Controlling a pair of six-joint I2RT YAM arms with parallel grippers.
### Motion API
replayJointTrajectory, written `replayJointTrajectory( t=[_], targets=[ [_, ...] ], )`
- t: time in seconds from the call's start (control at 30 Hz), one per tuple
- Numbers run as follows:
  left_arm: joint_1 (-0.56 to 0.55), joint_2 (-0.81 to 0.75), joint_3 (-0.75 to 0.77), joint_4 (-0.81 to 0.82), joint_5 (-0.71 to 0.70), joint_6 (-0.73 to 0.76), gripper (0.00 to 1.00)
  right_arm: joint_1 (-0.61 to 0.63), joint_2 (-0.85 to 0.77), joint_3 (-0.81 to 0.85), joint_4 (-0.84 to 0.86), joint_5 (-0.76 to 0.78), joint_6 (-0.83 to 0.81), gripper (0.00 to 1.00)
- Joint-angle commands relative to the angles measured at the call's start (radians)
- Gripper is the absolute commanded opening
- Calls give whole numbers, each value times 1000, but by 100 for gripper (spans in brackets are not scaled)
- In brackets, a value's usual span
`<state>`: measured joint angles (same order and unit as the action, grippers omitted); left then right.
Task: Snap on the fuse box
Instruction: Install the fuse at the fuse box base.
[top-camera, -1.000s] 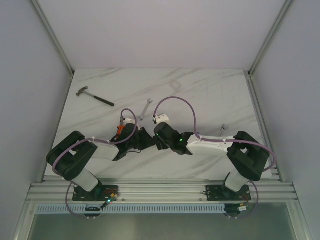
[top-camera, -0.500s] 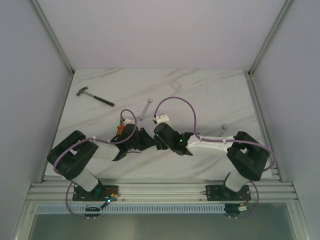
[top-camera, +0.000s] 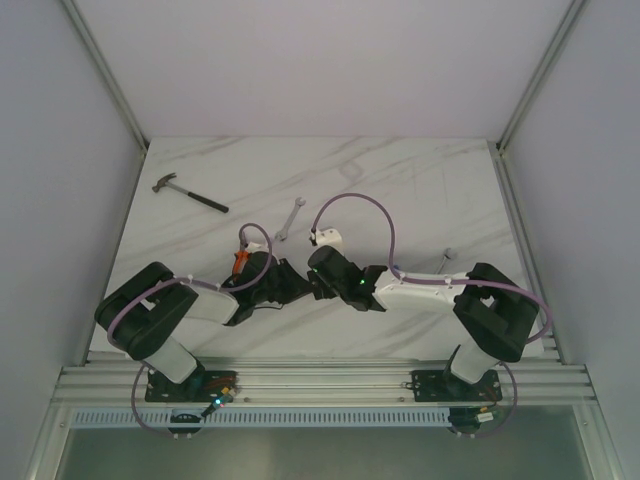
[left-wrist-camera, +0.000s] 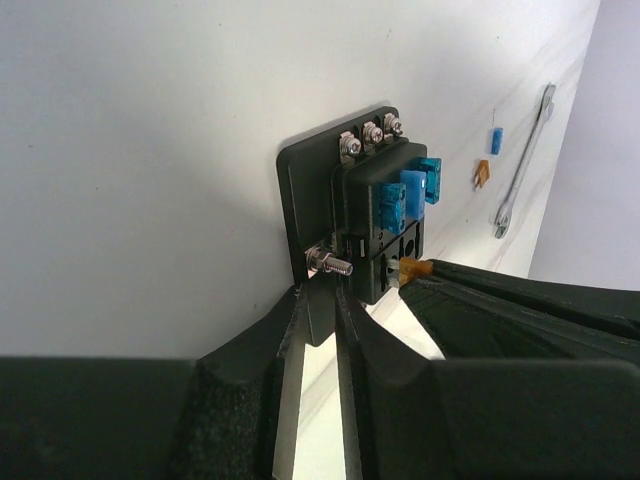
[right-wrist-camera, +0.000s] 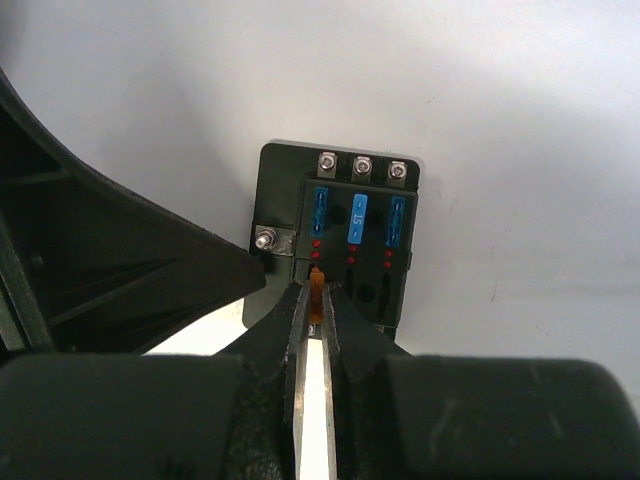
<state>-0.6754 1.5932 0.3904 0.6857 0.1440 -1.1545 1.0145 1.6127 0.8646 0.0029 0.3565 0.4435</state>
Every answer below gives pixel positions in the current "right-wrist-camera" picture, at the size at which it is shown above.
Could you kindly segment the orange fuse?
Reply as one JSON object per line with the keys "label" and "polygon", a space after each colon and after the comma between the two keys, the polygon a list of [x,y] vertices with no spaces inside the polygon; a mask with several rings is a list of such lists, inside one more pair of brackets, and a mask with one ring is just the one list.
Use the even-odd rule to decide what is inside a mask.
{"label": "orange fuse", "polygon": [[310,306],[309,306],[310,323],[312,325],[320,325],[324,317],[324,310],[323,310],[323,292],[324,292],[324,283],[325,283],[324,273],[318,267],[313,267],[309,274],[309,282],[310,282]]}

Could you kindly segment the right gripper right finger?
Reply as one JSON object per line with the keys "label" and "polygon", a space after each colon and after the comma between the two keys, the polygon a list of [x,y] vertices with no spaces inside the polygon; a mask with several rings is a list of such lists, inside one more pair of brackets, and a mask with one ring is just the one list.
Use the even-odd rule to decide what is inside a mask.
{"label": "right gripper right finger", "polygon": [[341,479],[635,479],[639,423],[602,366],[412,355],[323,295]]}

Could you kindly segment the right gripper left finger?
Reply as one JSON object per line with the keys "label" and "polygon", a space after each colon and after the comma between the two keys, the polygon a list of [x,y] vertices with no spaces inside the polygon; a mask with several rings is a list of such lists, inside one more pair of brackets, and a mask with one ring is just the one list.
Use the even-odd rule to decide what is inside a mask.
{"label": "right gripper left finger", "polygon": [[1,370],[5,479],[292,479],[309,287],[219,353],[29,354]]}

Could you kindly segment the blue fuse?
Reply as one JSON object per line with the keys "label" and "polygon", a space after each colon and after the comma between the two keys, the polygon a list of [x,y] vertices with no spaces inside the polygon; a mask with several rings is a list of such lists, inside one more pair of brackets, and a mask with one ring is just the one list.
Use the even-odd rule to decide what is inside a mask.
{"label": "blue fuse", "polygon": [[313,238],[321,238],[324,235],[328,210],[328,197],[329,189],[327,187],[314,188],[310,227],[310,235]]}
{"label": "blue fuse", "polygon": [[360,245],[364,234],[364,226],[367,216],[368,196],[364,193],[356,193],[352,199],[351,214],[347,243]]}
{"label": "blue fuse", "polygon": [[388,223],[386,230],[386,246],[397,248],[400,245],[405,209],[405,198],[393,196],[390,202]]}

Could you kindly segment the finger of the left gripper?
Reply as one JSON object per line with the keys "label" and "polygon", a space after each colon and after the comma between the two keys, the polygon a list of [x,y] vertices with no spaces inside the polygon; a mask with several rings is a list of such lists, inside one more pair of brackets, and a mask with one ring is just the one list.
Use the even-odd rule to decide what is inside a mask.
{"label": "finger of the left gripper", "polygon": [[1,83],[1,351],[142,353],[263,288],[247,251],[88,166]]}

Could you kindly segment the black fuse box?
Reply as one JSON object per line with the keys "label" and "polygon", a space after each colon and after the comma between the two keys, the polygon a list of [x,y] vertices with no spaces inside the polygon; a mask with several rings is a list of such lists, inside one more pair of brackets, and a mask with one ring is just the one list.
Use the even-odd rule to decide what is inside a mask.
{"label": "black fuse box", "polygon": [[[401,320],[412,260],[420,165],[393,154],[331,146],[270,142],[260,152],[252,220],[251,254],[258,257],[265,287],[244,300],[250,328],[277,303],[293,281],[313,267],[338,284],[361,316],[394,338]],[[329,189],[324,235],[310,235],[315,187]],[[368,196],[360,245],[347,235],[356,193]],[[386,246],[393,196],[405,198],[400,245]]]}

